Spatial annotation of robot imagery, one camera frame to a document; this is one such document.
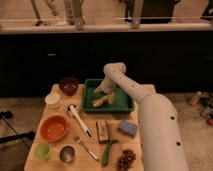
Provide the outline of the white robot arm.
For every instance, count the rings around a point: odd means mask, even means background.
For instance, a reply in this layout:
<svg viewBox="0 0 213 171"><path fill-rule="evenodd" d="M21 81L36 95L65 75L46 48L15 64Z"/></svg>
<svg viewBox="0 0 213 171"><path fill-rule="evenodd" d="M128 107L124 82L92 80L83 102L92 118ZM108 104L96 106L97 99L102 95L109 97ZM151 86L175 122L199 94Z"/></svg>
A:
<svg viewBox="0 0 213 171"><path fill-rule="evenodd" d="M108 63L103 72L99 91L110 94L119 86L138 104L144 171L189 171L172 102L127 77L124 63Z"/></svg>

